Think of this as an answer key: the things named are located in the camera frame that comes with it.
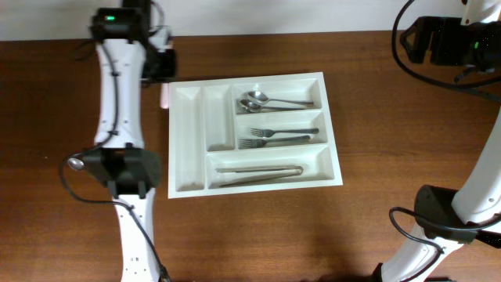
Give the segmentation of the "pink plastic knife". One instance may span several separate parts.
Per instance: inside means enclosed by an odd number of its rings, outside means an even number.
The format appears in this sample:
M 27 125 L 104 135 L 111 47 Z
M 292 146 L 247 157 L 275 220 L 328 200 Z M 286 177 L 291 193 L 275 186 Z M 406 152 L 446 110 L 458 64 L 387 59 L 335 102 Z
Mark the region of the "pink plastic knife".
M 161 86 L 160 107 L 164 110 L 167 110 L 169 108 L 169 89 L 170 89 L 169 83 L 164 83 Z

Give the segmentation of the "steel fork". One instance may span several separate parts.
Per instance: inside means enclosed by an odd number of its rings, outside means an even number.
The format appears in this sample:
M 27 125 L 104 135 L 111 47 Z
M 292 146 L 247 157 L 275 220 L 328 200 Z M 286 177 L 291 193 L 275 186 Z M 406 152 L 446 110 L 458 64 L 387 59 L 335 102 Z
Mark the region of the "steel fork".
M 249 132 L 253 136 L 261 138 L 270 138 L 278 133 L 292 133 L 292 134 L 318 134 L 318 128 L 307 128 L 307 129 L 283 129 L 283 130 L 272 130 L 272 129 L 260 129 L 260 128 L 250 128 Z
M 308 135 L 297 136 L 297 137 L 287 137 L 287 138 L 277 138 L 277 139 L 239 139 L 239 148 L 242 149 L 257 149 L 266 147 L 269 144 L 274 143 L 307 143 L 311 140 Z

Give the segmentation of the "steel spoon patterned handle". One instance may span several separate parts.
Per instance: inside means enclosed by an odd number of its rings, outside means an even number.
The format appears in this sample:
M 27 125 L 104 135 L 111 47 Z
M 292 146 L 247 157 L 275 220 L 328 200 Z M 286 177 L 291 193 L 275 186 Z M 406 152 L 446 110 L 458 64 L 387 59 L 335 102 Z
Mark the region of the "steel spoon patterned handle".
M 75 171 L 82 171 L 85 169 L 85 163 L 77 157 L 70 157 L 67 160 L 67 165 Z

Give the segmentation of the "steel tongs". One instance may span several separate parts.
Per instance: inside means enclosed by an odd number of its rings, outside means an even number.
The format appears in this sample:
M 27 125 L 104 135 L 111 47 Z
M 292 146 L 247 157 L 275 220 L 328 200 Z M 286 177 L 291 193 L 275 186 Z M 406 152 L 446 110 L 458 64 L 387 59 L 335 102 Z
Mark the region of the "steel tongs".
M 234 179 L 228 183 L 218 185 L 219 187 L 231 187 L 302 175 L 304 168 L 300 165 L 275 165 L 246 168 L 216 168 L 215 171 L 221 174 L 250 174 L 248 177 Z

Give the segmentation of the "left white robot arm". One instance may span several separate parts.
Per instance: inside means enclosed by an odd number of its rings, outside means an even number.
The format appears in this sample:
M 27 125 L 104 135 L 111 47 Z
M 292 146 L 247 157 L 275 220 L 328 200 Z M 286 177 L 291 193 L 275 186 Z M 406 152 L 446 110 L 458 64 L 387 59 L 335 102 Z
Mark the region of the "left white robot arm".
M 121 233 L 123 281 L 169 281 L 153 242 L 153 202 L 160 156 L 145 148 L 141 127 L 143 85 L 170 82 L 176 54 L 164 13 L 155 1 L 123 1 L 91 19 L 99 57 L 99 125 L 93 147 L 75 154 L 109 193 Z

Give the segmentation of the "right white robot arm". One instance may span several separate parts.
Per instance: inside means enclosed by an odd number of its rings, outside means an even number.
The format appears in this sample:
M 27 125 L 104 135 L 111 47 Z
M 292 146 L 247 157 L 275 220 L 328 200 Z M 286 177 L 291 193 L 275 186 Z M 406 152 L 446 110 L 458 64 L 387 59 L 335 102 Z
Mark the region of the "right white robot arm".
M 465 1 L 462 17 L 421 16 L 402 33 L 391 32 L 391 51 L 398 66 L 410 76 L 429 85 L 467 93 L 499 103 L 499 96 L 482 91 L 498 83 L 494 77 L 462 83 L 473 72 L 487 73 L 500 65 L 500 2 Z M 425 77 L 409 69 L 399 58 L 401 45 L 409 61 L 422 63 L 426 52 L 438 66 L 463 66 L 453 83 Z M 495 122 L 474 170 L 459 190 L 422 186 L 414 209 L 391 208 L 416 223 L 410 233 L 400 230 L 406 240 L 400 249 L 373 271 L 372 281 L 429 281 L 433 270 L 449 254 L 479 240 L 500 246 L 500 123 Z

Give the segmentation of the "white cutlery tray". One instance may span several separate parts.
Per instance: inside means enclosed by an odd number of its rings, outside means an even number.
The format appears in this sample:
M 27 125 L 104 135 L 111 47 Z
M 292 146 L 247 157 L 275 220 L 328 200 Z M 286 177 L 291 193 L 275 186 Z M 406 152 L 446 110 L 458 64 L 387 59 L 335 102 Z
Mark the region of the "white cutlery tray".
M 170 198 L 342 185 L 323 73 L 184 81 L 170 84 L 169 91 Z M 238 104 L 248 99 L 244 93 L 249 91 L 261 91 L 272 99 L 312 100 L 314 104 L 269 102 L 262 106 L 303 110 L 251 114 Z M 278 133 L 261 138 L 251 135 L 250 128 L 318 128 L 319 133 Z M 305 135 L 311 137 L 307 143 L 274 143 L 257 149 L 242 149 L 238 144 L 239 139 Z M 243 186 L 218 186 L 251 174 L 221 174 L 216 168 L 275 165 L 300 165 L 304 172 Z

